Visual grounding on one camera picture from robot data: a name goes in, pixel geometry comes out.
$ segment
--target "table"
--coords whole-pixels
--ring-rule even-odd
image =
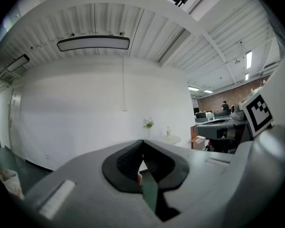
[[[149,140],[156,140],[168,144],[176,144],[181,141],[181,137],[176,135],[171,135],[171,137],[168,138],[166,135],[159,135],[159,136],[150,137]]]

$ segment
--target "door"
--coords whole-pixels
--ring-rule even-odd
[[[21,150],[21,137],[19,134],[19,115],[22,88],[23,86],[20,85],[13,89],[9,106],[9,141],[12,152],[20,158],[24,158]]]

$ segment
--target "flower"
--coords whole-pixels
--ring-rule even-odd
[[[154,122],[152,121],[151,117],[149,120],[147,120],[145,118],[143,119],[143,128],[150,129],[150,128],[152,128],[153,125],[154,125]]]

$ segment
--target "floor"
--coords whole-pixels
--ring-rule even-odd
[[[142,174],[142,192],[143,199],[149,205],[150,209],[155,212],[158,184],[149,172]]]
[[[14,155],[8,148],[0,148],[0,169],[2,168],[10,169],[18,173],[24,196],[31,187],[49,174],[49,172],[25,162],[23,159]]]

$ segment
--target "ceiling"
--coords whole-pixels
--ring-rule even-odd
[[[23,1],[27,1],[31,8],[37,5]],[[23,1],[19,3],[19,10],[24,14],[29,8],[23,6]],[[66,6],[37,20],[28,19],[25,26],[17,33],[10,32],[0,44],[4,44],[0,47],[0,85],[7,86],[30,68],[53,60],[118,55],[116,49],[60,52],[56,46],[61,39],[82,35],[119,35],[124,32],[124,36],[130,38],[130,47],[123,54],[184,71],[188,85],[200,89],[191,92],[192,98],[204,97],[206,89],[215,93],[242,84],[245,73],[249,73],[251,79],[257,78],[266,66],[279,62],[276,39],[258,0],[218,0],[211,7],[209,4],[213,1],[188,0],[182,8],[186,11],[191,5],[186,12],[192,20],[198,20],[203,31],[195,35],[179,25],[182,22],[174,22],[154,11],[119,3]],[[28,17],[23,14],[20,20]],[[246,69],[245,53],[249,50],[253,51],[252,67]],[[4,71],[23,54],[30,58],[27,64],[13,74]]]

